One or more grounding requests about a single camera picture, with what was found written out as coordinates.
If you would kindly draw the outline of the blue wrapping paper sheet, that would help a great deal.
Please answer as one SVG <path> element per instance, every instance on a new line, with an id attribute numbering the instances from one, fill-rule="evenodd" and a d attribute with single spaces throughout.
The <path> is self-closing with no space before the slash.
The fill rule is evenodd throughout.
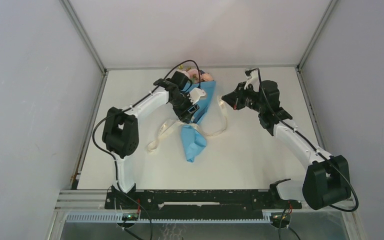
<path id="1" fill-rule="evenodd" d="M 206 72 L 199 70 L 200 75 Z M 183 125 L 181 128 L 181 141 L 185 154 L 186 161 L 193 163 L 195 158 L 206 148 L 207 140 L 202 130 L 198 129 L 205 115 L 207 114 L 214 92 L 216 89 L 216 82 L 213 81 L 202 81 L 199 79 L 192 79 L 193 86 L 205 90 L 208 96 L 205 99 L 201 99 L 197 102 L 200 109 L 193 116 L 193 122 L 191 124 Z"/>

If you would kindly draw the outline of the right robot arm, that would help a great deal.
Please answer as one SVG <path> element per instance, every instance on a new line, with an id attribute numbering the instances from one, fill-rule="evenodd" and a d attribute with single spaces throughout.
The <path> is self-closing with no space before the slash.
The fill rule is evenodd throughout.
<path id="1" fill-rule="evenodd" d="M 256 111 L 260 125 L 281 141 L 306 171 L 302 180 L 287 178 L 270 184 L 269 203 L 273 207 L 282 208 L 288 201 L 304 201 L 313 210 L 334 208 L 336 203 L 352 196 L 348 161 L 342 155 L 333 156 L 299 131 L 293 117 L 281 107 L 275 81 L 262 81 L 257 91 L 252 84 L 240 82 L 221 99 L 233 110 Z"/>

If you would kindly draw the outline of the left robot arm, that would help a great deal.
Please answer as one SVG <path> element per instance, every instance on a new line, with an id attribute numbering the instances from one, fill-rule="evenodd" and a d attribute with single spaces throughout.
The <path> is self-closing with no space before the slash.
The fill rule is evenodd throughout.
<path id="1" fill-rule="evenodd" d="M 200 88 L 190 92 L 182 92 L 177 87 L 167 90 L 157 86 L 138 103 L 127 109 L 112 107 L 107 112 L 102 132 L 102 141 L 106 151 L 115 161 L 115 181 L 113 186 L 120 191 L 117 202 L 129 209 L 136 203 L 137 196 L 131 190 L 135 186 L 133 177 L 133 161 L 129 160 L 139 145 L 139 123 L 159 107 L 170 103 L 181 123 L 190 124 L 194 114 L 200 109 L 199 100 L 207 93 Z"/>

